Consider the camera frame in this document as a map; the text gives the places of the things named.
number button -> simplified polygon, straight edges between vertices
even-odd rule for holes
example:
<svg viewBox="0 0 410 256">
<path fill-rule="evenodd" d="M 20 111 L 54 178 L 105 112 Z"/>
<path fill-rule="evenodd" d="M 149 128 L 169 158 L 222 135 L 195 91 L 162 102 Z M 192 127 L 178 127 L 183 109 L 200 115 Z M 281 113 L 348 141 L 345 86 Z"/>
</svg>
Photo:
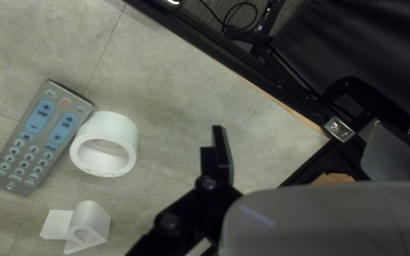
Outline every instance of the number button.
<svg viewBox="0 0 410 256">
<path fill-rule="evenodd" d="M 34 153 L 34 154 L 36 154 L 37 152 L 39 152 L 39 148 L 36 147 L 36 146 L 31 146 L 31 147 L 29 148 L 29 150 L 30 150 L 31 153 Z"/>
<path fill-rule="evenodd" d="M 20 149 L 18 148 L 9 148 L 9 153 L 13 154 L 13 155 L 18 155 L 20 153 Z"/>
<path fill-rule="evenodd" d="M 30 166 L 30 163 L 27 162 L 27 161 L 21 161 L 20 162 L 20 167 L 28 168 L 29 166 Z"/>
<path fill-rule="evenodd" d="M 24 182 L 26 185 L 28 186 L 34 186 L 34 182 L 30 181 L 30 180 L 25 180 Z"/>
<path fill-rule="evenodd" d="M 10 178 L 11 180 L 21 181 L 21 177 L 18 177 L 17 175 L 11 174 L 11 175 L 9 175 L 9 178 Z"/>
<path fill-rule="evenodd" d="M 24 158 L 28 161 L 34 160 L 34 156 L 32 154 L 25 154 Z"/>
<path fill-rule="evenodd" d="M 10 165 L 8 163 L 1 163 L 0 167 L 3 170 L 8 170 L 10 168 Z"/>
<path fill-rule="evenodd" d="M 50 158 L 52 158 L 52 157 L 53 157 L 53 153 L 51 153 L 51 152 L 45 152 L 45 153 L 44 153 L 44 158 L 50 159 Z"/>
<path fill-rule="evenodd" d="M 39 160 L 39 165 L 42 165 L 42 166 L 47 166 L 48 165 L 48 162 L 47 162 L 47 160 Z"/>
<path fill-rule="evenodd" d="M 26 132 L 20 132 L 20 133 L 18 134 L 18 136 L 21 137 L 21 138 L 23 138 L 23 139 L 25 139 L 25 140 L 29 140 L 29 141 L 33 141 L 33 140 L 34 140 L 34 136 L 32 136 L 31 134 L 26 133 Z"/>
<path fill-rule="evenodd" d="M 30 174 L 28 177 L 32 180 L 36 180 L 36 179 L 39 178 L 39 176 L 37 174 Z"/>
<path fill-rule="evenodd" d="M 1 175 L 1 176 L 4 176 L 5 174 L 6 174 L 6 172 L 5 172 L 5 171 L 0 170 L 0 175 Z"/>
<path fill-rule="evenodd" d="M 16 139 L 14 141 L 14 145 L 17 146 L 17 147 L 23 147 L 23 146 L 25 146 L 25 142 L 21 139 Z"/>
<path fill-rule="evenodd" d="M 15 161 L 15 157 L 11 156 L 11 155 L 6 155 L 4 157 L 4 161 L 8 162 L 8 163 L 12 163 Z"/>
<path fill-rule="evenodd" d="M 25 174 L 25 170 L 22 169 L 22 168 L 17 168 L 17 169 L 15 169 L 14 172 L 15 172 L 16 174 L 18 174 L 18 175 L 23 175 L 23 174 Z"/>
<path fill-rule="evenodd" d="M 40 167 L 40 166 L 36 166 L 33 169 L 33 172 L 37 173 L 37 174 L 41 174 L 44 171 L 44 168 Z"/>
</svg>

white plastic clip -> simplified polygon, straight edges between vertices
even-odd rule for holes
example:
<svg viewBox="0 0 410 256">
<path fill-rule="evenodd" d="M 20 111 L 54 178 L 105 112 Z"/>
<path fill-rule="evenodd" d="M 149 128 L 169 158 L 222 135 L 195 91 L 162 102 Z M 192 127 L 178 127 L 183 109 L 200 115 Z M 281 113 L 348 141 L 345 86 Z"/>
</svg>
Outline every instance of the white plastic clip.
<svg viewBox="0 0 410 256">
<path fill-rule="evenodd" d="M 70 254 L 106 242 L 110 215 L 94 201 L 82 201 L 75 210 L 50 210 L 41 237 L 66 239 L 64 253 Z"/>
</svg>

white 3d printed part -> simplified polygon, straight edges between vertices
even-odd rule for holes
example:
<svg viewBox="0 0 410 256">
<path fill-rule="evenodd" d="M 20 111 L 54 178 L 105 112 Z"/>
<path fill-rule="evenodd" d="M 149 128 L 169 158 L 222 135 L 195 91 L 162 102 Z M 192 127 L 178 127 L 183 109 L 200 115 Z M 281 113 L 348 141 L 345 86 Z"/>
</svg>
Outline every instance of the white 3d printed part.
<svg viewBox="0 0 410 256">
<path fill-rule="evenodd" d="M 108 148 L 96 143 L 104 140 L 118 145 Z M 139 130 L 127 117 L 98 111 L 78 129 L 69 155 L 80 170 L 100 177 L 118 177 L 132 169 L 137 159 Z"/>
<path fill-rule="evenodd" d="M 75 210 L 50 210 L 41 230 L 44 239 L 66 239 L 70 254 L 107 242 L 110 215 L 94 201 L 82 201 Z"/>
</svg>

metal bracket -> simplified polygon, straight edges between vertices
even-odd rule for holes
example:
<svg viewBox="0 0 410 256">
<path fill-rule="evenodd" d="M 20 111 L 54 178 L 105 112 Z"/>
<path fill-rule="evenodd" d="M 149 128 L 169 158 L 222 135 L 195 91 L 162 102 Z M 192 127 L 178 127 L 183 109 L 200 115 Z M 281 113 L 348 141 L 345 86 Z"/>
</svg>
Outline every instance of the metal bracket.
<svg viewBox="0 0 410 256">
<path fill-rule="evenodd" d="M 323 127 L 342 143 L 350 140 L 356 133 L 338 117 L 332 117 Z"/>
</svg>

electronic device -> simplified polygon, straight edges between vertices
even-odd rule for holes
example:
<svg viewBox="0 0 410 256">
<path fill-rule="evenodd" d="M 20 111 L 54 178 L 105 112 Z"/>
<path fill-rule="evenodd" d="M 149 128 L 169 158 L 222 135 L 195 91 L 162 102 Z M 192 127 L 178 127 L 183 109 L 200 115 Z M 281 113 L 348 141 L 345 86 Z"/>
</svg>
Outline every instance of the electronic device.
<svg viewBox="0 0 410 256">
<path fill-rule="evenodd" d="M 46 80 L 0 153 L 0 189 L 31 196 L 93 104 Z"/>
</svg>

